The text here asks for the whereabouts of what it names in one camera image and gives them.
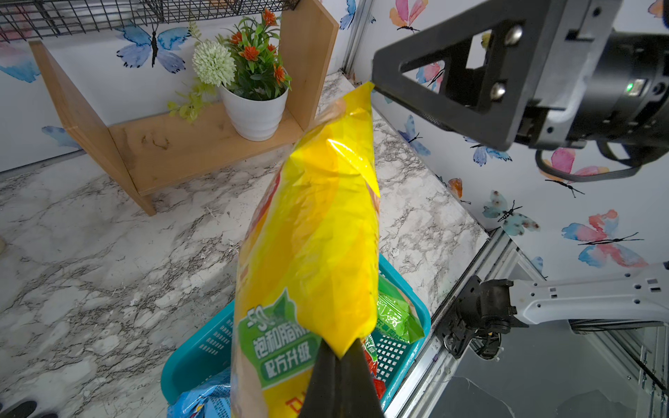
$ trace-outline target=blue snack bag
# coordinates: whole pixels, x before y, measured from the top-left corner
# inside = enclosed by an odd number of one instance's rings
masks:
[[[167,408],[167,418],[230,418],[230,368],[195,389],[184,392]]]

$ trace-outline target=robotic arm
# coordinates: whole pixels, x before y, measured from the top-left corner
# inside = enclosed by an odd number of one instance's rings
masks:
[[[669,35],[615,32],[621,4],[489,0],[377,51],[372,82],[441,129],[496,150],[513,142],[537,149],[535,161],[550,175],[629,177],[669,150]],[[488,30],[484,65],[467,68],[472,36]],[[445,63],[438,94],[403,75],[436,61]],[[582,176],[543,162],[543,150],[588,140],[629,168]],[[629,158],[618,159],[609,142],[622,143]]]
[[[473,338],[565,319],[669,323],[669,262],[578,280],[488,280],[472,276],[438,332],[460,358]]]
[[[525,324],[559,319],[669,323],[669,262],[600,278],[530,282],[508,288],[514,316]]]

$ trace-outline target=yellow snack bag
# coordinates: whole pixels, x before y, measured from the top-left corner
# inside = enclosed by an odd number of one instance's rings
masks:
[[[371,83],[305,132],[240,249],[232,410],[297,417],[321,338],[342,357],[377,321],[379,186]]]

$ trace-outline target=teal plastic basket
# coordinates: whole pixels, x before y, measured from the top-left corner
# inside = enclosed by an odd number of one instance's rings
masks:
[[[382,255],[379,257],[379,270],[411,300],[423,331],[428,335],[432,324],[425,304]],[[161,375],[161,389],[170,405],[174,405],[181,393],[201,385],[230,366],[234,312],[233,301],[184,342],[167,360]],[[374,330],[372,338],[379,355],[377,379],[385,382],[386,386],[386,392],[381,399],[381,408],[385,411],[413,360],[423,347],[425,339],[406,344],[388,338],[378,330]]]

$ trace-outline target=green snack bag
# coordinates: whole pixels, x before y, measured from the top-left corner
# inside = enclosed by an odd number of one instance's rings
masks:
[[[392,283],[379,274],[377,328],[388,337],[411,344],[425,336],[413,306]]]

